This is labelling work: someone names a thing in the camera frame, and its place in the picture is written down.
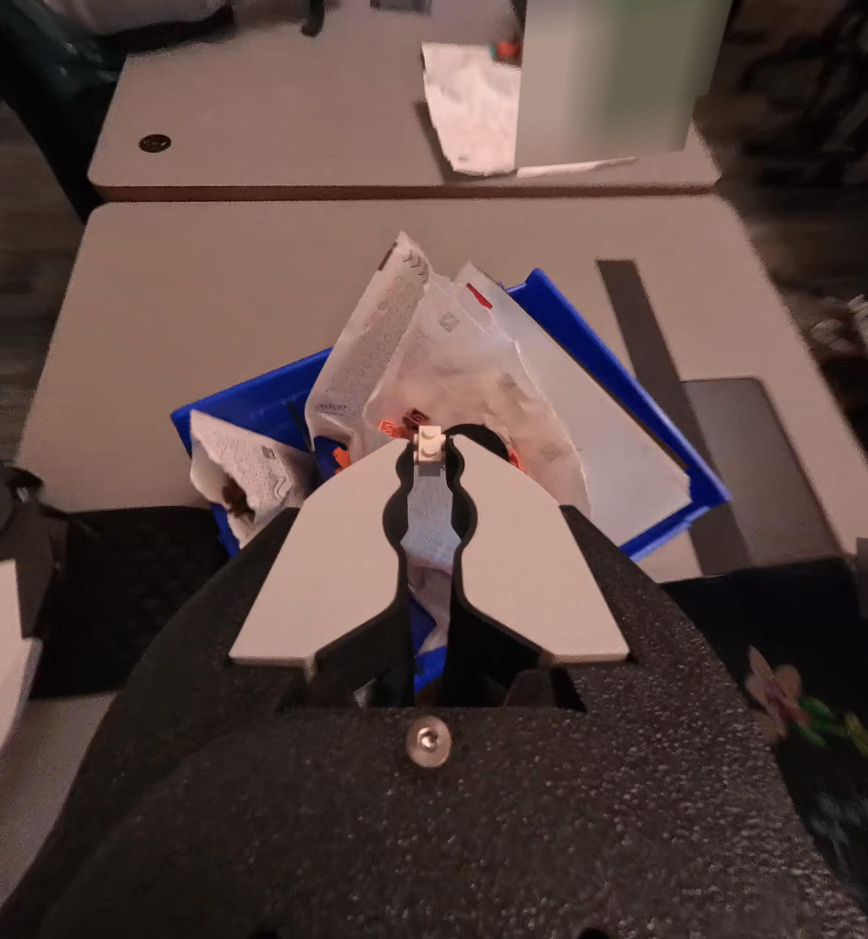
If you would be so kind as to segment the crumpled white paper bag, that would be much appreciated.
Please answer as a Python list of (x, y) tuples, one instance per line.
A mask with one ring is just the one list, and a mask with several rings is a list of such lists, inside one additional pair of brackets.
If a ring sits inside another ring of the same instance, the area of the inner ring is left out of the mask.
[(521, 69), (480, 44), (425, 42), (421, 58), (430, 123), (451, 170), (472, 178), (510, 175)]

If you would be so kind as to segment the pile of terracotta lego pieces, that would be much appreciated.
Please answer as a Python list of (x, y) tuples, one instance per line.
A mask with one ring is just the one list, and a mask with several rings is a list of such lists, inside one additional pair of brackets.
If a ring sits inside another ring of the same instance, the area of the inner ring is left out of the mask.
[[(412, 408), (406, 411), (397, 422), (383, 419), (379, 421), (377, 430), (384, 437), (392, 440), (411, 440), (413, 441), (416, 432), (422, 425), (431, 425), (429, 415), (425, 412)], [(517, 454), (516, 450), (506, 445), (502, 438), (493, 432), (486, 425), (459, 424), (449, 427), (443, 431), (446, 437), (465, 436), (471, 440), (477, 441), (487, 451), (493, 452), (500, 458), (505, 459), (516, 469), (525, 472), (525, 467)], [(352, 454), (346, 444), (331, 440), (329, 438), (317, 438), (315, 454), (318, 459), (318, 471), (323, 481), (347, 469), (352, 464)]]

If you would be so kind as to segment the black orchid lego box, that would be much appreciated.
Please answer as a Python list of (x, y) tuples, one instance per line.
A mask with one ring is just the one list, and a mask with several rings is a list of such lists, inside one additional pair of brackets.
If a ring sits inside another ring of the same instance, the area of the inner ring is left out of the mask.
[(868, 918), (868, 617), (850, 563), (663, 589), (735, 679), (804, 827)]

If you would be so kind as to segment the black mesh cushion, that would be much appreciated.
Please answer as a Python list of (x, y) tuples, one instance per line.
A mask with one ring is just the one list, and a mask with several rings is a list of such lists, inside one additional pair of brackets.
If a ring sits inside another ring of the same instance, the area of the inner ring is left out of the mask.
[(227, 562), (210, 510), (146, 507), (71, 513), (38, 619), (30, 698), (124, 687), (170, 619)]

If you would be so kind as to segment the large printed white paper bag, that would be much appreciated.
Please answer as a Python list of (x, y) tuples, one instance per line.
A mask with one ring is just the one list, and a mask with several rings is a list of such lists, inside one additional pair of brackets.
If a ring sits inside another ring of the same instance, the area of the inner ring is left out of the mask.
[(364, 449), (364, 410), (424, 298), (431, 267), (423, 249), (399, 232), (326, 358), (307, 397), (311, 438)]

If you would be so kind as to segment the blue plastic bin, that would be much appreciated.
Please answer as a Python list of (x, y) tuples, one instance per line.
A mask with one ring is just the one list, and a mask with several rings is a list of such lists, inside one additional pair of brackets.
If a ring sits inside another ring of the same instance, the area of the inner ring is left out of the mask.
[[(645, 538), (653, 536), (660, 536), (663, 545), (685, 531), (699, 516), (729, 499), (715, 473), (542, 270), (534, 270), (525, 283), (506, 292), (658, 440), (688, 475), (689, 505), (640, 535), (631, 542), (631, 546), (641, 546)], [(309, 498), (335, 476), (326, 481), (320, 477), (314, 446), (317, 439), (311, 438), (305, 419), (307, 397), (331, 350), (298, 359), (175, 410), (171, 419), (187, 451), (192, 455), (189, 418), (195, 409), (299, 451), (309, 452), (315, 462), (314, 486)], [(432, 473), (419, 472), (414, 462), (413, 441), (408, 440), (413, 449), (414, 476), (408, 495), (408, 529), (402, 546), (406, 557), (412, 671), (405, 666), (393, 668), (368, 682), (350, 682), (340, 671), (317, 671), (315, 675), (341, 676), (352, 689), (386, 681), (394, 687), (391, 697), (395, 701), (408, 702), (426, 682), (415, 677), (417, 671), (427, 675), (434, 669), (435, 675), (443, 676), (444, 698), (464, 706), (468, 701), (486, 697), (486, 693), (480, 690), (482, 686), (507, 689), (522, 672), (554, 671), (567, 667), (547, 663), (537, 651), (498, 624), (473, 613), (459, 599), (454, 584), (455, 555), (460, 535), (466, 531), (469, 519), (467, 510), (455, 503), (451, 484), (457, 464), (449, 453), (451, 437), (446, 439), (443, 464)], [(594, 524), (583, 510), (569, 504), (560, 505), (578, 546), (580, 534), (586, 530), (595, 534)], [(286, 532), (285, 541), (299, 511), (285, 510), (261, 534), (239, 548), (226, 531), (224, 511), (218, 506), (212, 506), (212, 510), (231, 556), (246, 554), (248, 545), (257, 546), (263, 541), (264, 534), (276, 533), (280, 526)], [(594, 573), (585, 549), (579, 547), (603, 593), (600, 576)], [(619, 558), (629, 560), (631, 572), (639, 572), (636, 560), (620, 546), (617, 553)], [(227, 647), (231, 665), (249, 666), (235, 663), (229, 651), (273, 563), (274, 560), (266, 564), (259, 584), (251, 588), (251, 599), (244, 603), (246, 609), (240, 614), (238, 631)], [(291, 669), (305, 675), (301, 669)]]

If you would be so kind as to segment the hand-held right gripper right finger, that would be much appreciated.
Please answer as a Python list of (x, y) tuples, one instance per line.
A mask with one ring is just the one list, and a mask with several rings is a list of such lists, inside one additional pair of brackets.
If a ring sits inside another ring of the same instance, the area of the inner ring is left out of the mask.
[(624, 661), (628, 642), (559, 502), (469, 437), (452, 436), (449, 453), (469, 519), (455, 555), (459, 599), (551, 665)]

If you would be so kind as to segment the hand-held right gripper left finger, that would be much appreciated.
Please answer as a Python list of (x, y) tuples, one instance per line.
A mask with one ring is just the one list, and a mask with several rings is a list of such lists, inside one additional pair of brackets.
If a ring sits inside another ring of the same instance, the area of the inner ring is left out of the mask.
[(337, 473), (295, 515), (229, 655), (368, 682), (413, 669), (406, 557), (413, 449), (391, 440)]

